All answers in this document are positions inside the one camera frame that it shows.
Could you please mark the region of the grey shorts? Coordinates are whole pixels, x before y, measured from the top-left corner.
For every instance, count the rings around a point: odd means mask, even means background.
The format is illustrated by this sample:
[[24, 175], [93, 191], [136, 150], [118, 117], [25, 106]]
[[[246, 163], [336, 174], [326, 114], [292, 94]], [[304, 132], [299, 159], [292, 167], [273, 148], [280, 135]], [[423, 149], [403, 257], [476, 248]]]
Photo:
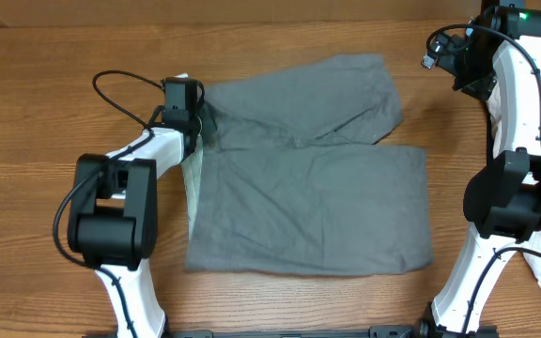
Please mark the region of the grey shorts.
[[213, 84], [190, 194], [193, 270], [403, 274], [434, 260], [426, 153], [377, 54]]

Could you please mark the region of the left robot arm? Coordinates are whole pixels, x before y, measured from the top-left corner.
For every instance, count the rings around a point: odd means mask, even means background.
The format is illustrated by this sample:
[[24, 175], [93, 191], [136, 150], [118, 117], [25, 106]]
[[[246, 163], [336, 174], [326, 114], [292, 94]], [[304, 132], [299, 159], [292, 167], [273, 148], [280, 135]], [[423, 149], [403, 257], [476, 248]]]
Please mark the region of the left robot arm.
[[68, 244], [57, 250], [100, 278], [116, 316], [117, 337], [170, 334], [149, 262], [158, 236], [157, 181], [195, 152], [202, 129], [201, 82], [180, 74], [155, 85], [164, 103], [139, 122], [142, 134], [106, 155], [82, 155], [73, 187], [54, 217], [58, 242], [61, 215], [69, 215]]

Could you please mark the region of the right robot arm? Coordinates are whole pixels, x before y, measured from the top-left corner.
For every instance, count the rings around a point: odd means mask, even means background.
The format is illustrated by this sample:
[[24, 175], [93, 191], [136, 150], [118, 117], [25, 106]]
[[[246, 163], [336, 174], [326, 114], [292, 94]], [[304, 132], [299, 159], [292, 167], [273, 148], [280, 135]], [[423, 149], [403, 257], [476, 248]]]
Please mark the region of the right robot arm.
[[408, 337], [496, 337], [479, 325], [482, 310], [511, 257], [541, 231], [541, 10], [521, 1], [484, 1], [463, 24], [434, 31], [424, 67], [454, 75], [454, 90], [480, 101], [500, 93], [494, 154], [468, 183], [469, 231], [450, 277]]

